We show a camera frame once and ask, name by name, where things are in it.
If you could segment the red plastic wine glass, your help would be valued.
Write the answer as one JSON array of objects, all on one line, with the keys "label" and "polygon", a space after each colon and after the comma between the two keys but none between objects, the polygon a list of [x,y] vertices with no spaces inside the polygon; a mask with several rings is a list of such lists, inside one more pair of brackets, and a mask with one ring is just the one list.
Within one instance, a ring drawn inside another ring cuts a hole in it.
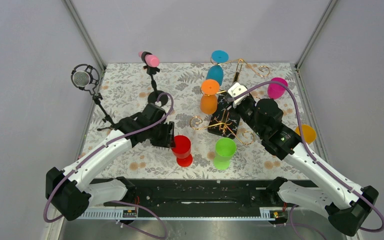
[{"label": "red plastic wine glass", "polygon": [[174,147],[171,149],[176,157],[176,162],[180,167],[189,167],[193,162],[191,155],[191,141],[185,135],[176,135],[174,137]]}]

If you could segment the orange plastic wine glass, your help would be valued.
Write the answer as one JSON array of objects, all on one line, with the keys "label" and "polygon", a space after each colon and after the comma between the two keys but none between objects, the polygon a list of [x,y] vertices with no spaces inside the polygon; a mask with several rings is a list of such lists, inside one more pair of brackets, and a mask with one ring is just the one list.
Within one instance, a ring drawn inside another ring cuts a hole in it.
[{"label": "orange plastic wine glass", "polygon": [[220,90],[220,85],[213,79],[205,80],[200,88],[202,97],[200,99],[200,110],[207,115],[212,115],[217,110],[218,99],[216,94]]}]

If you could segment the blue plastic wine glass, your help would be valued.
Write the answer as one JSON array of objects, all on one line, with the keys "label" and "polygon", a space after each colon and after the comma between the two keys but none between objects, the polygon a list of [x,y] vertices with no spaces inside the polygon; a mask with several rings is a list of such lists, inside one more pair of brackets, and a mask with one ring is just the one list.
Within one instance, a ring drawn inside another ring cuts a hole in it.
[{"label": "blue plastic wine glass", "polygon": [[224,71],[219,64],[227,62],[229,60],[229,55],[223,50],[215,50],[211,54],[210,59],[214,65],[209,68],[205,79],[215,80],[221,86],[223,83]]}]

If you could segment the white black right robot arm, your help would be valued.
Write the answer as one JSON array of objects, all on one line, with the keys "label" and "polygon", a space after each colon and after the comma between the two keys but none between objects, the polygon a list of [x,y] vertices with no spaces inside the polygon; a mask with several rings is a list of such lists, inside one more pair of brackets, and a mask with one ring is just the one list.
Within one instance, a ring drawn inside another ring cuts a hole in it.
[{"label": "white black right robot arm", "polygon": [[353,237],[372,211],[379,192],[372,186],[362,187],[345,177],[302,141],[300,135],[282,122],[283,112],[270,98],[255,101],[243,96],[232,104],[234,111],[261,140],[270,154],[293,166],[319,191],[301,187],[277,177],[267,191],[267,201],[273,206],[283,202],[311,210],[326,219],[344,235]]}]

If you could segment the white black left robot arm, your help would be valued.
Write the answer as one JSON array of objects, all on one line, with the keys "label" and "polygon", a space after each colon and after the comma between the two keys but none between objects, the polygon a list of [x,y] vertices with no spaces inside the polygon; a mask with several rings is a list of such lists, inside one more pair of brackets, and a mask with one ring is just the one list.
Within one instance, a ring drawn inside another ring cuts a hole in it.
[{"label": "white black left robot arm", "polygon": [[43,218],[47,223],[48,209],[55,207],[68,221],[80,217],[87,208],[111,201],[128,206],[135,192],[119,179],[93,183],[95,177],[110,163],[137,144],[150,141],[155,147],[174,147],[174,123],[165,122],[167,112],[149,103],[144,110],[122,118],[109,135],[89,153],[59,170],[46,173]]}]

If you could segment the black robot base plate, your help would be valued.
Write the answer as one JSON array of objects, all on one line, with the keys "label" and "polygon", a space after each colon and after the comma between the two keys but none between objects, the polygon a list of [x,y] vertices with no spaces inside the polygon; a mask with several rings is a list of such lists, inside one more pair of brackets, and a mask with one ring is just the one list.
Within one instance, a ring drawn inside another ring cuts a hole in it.
[{"label": "black robot base plate", "polygon": [[138,204],[160,218],[258,217],[260,208],[287,209],[267,187],[270,180],[127,179],[122,201]]}]

